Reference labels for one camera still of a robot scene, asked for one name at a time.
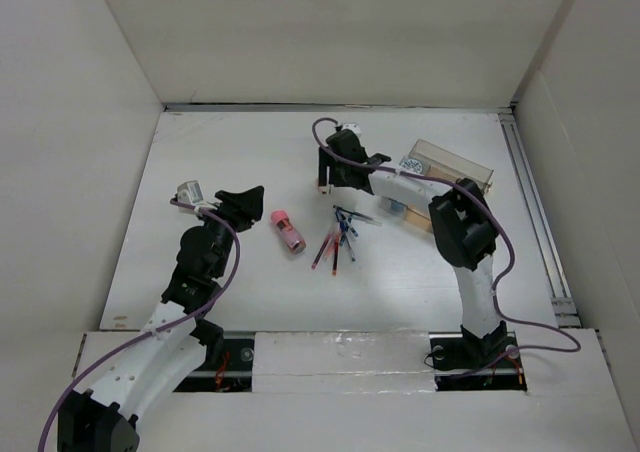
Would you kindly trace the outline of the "blue white round tub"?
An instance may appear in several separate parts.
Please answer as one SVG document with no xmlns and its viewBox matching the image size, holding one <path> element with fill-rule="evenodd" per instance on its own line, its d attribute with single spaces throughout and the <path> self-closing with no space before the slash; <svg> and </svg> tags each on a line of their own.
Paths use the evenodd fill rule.
<svg viewBox="0 0 640 452">
<path fill-rule="evenodd" d="M 431 164 L 421 158 L 405 156 L 399 163 L 404 170 L 417 175 L 426 176 Z"/>
<path fill-rule="evenodd" d="M 397 217 L 405 217 L 407 206 L 393 199 L 388 199 L 388 209 L 391 214 Z"/>
</svg>

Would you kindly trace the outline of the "dark blue gel pen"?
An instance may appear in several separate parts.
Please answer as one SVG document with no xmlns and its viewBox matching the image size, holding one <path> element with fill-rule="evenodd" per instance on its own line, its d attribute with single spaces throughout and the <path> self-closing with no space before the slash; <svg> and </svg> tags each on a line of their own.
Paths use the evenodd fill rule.
<svg viewBox="0 0 640 452">
<path fill-rule="evenodd" d="M 345 209 L 344 207 L 340 207 L 337 205 L 333 206 L 333 209 L 337 212 L 339 212 L 340 214 L 344 215 L 347 218 L 352 218 L 353 220 L 358 220 L 358 221 L 362 221 L 362 222 L 366 222 L 375 226 L 381 226 L 382 222 L 374 217 L 368 216 L 366 214 L 362 214 L 360 212 L 356 212 L 356 211 L 351 211 L 348 209 Z"/>
</svg>

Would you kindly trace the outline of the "black gel pen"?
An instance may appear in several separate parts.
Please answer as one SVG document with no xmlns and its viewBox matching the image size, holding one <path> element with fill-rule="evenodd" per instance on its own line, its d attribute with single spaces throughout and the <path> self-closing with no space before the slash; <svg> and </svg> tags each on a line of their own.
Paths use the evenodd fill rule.
<svg viewBox="0 0 640 452">
<path fill-rule="evenodd" d="M 344 234 L 348 234 L 351 231 L 351 224 L 349 223 L 347 216 L 339 210 L 335 210 L 335 215 L 341 231 Z"/>
</svg>

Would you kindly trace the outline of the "pink red gel pen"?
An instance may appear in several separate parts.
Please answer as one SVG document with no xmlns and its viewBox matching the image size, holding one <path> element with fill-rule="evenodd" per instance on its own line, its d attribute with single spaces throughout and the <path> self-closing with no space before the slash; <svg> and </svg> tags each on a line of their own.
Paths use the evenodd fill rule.
<svg viewBox="0 0 640 452">
<path fill-rule="evenodd" d="M 325 237 L 324 237 L 324 239 L 323 239 L 323 241 L 321 243 L 321 246 L 320 246 L 320 248 L 319 248 L 317 254 L 315 255 L 315 258 L 314 258 L 314 260 L 313 260 L 313 262 L 311 264 L 311 269 L 312 270 L 316 269 L 316 267 L 318 266 L 321 258 L 323 257 L 323 255 L 324 255 L 329 243 L 331 242 L 331 240 L 333 238 L 333 235 L 334 235 L 334 232 L 335 232 L 335 228 L 336 228 L 335 225 L 331 225 L 329 227 L 329 229 L 328 229 L 328 231 L 327 231 L 327 233 L 326 233 L 326 235 L 325 235 Z"/>
</svg>

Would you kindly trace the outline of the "teal gel pen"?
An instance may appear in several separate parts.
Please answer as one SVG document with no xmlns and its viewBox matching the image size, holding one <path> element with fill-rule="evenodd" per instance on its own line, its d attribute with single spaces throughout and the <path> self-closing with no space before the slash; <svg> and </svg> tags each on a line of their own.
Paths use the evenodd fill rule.
<svg viewBox="0 0 640 452">
<path fill-rule="evenodd" d="M 353 215 L 338 206 L 334 207 L 334 213 L 338 223 L 340 224 L 341 230 L 344 233 L 351 233 L 353 237 L 358 238 L 359 233 L 352 225 Z"/>
</svg>

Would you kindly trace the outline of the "blue ballpoint pen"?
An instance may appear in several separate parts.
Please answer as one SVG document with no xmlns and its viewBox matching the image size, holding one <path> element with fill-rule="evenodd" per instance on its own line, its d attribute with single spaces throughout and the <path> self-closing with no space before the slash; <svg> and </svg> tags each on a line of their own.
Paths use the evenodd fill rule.
<svg viewBox="0 0 640 452">
<path fill-rule="evenodd" d="M 353 248 L 352 248 L 352 246 L 351 246 L 351 243 L 350 243 L 350 239 L 349 239 L 348 234 L 344 234 L 344 233 L 342 232 L 342 239 L 341 239 L 341 241 L 342 241 L 343 245 L 346 247 L 346 249 L 347 249 L 347 251 L 348 251 L 348 254 L 349 254 L 350 260 L 351 260 L 352 262 L 355 262 L 355 261 L 356 261 L 356 255 L 355 255 L 355 252 L 354 252 L 354 250 L 353 250 Z"/>
</svg>

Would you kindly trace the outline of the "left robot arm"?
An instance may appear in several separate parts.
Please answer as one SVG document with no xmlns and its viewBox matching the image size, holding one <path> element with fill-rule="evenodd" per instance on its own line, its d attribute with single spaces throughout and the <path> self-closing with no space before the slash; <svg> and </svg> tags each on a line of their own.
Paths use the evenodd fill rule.
<svg viewBox="0 0 640 452">
<path fill-rule="evenodd" d="M 237 272 L 239 233 L 262 218 L 264 189 L 214 197 L 214 203 L 196 202 L 179 192 L 172 199 L 200 223 L 182 234 L 176 266 L 145 327 L 79 375 L 111 360 L 102 377 L 84 391 L 72 382 L 56 403 L 48 421 L 57 426 L 57 450 L 137 450 L 144 416 L 191 372 L 222 359 L 224 331 L 206 316 L 228 287 L 219 278 L 231 281 Z"/>
</svg>

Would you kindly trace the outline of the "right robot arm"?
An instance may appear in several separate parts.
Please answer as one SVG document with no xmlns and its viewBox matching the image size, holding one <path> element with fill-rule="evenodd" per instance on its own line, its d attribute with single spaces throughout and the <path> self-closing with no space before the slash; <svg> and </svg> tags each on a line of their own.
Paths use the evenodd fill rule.
<svg viewBox="0 0 640 452">
<path fill-rule="evenodd" d="M 495 305 L 493 255 L 502 229 L 477 184 L 389 167 L 390 157 L 369 156 L 356 133 L 344 126 L 318 145 L 319 186 L 362 190 L 428 213 L 437 250 L 456 275 L 462 304 L 462 353 L 453 368 L 466 377 L 500 361 L 507 330 Z"/>
</svg>

